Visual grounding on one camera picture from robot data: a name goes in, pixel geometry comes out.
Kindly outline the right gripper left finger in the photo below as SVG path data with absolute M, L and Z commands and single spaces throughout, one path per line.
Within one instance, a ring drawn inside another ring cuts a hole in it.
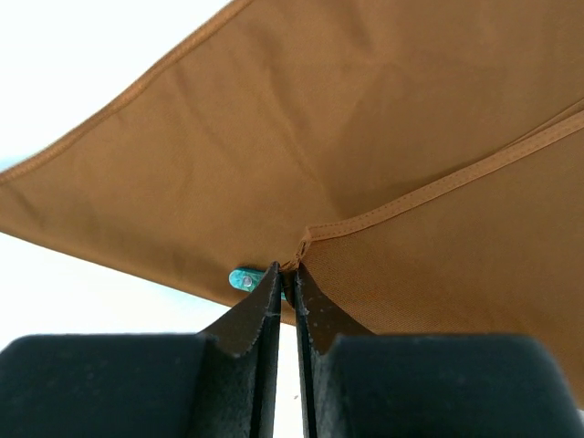
M 31 335 L 1 354 L 4 437 L 269 437 L 280 275 L 188 334 Z

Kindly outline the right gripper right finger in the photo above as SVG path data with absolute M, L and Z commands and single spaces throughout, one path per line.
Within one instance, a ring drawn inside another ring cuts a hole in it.
M 376 335 L 294 280 L 307 437 L 580 437 L 562 372 L 526 336 Z

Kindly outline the green-handled steel knife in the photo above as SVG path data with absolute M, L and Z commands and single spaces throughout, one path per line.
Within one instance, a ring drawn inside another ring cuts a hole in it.
M 255 293 L 257 290 L 264 293 L 275 284 L 276 279 L 280 279 L 280 272 L 278 267 L 273 266 L 267 270 L 238 267 L 228 275 L 229 285 L 247 294 Z

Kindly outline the orange-brown cloth napkin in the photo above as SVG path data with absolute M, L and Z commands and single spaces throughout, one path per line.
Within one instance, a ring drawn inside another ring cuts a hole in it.
M 583 397 L 583 4 L 233 1 L 1 175 L 4 233 L 232 306 L 521 333 Z

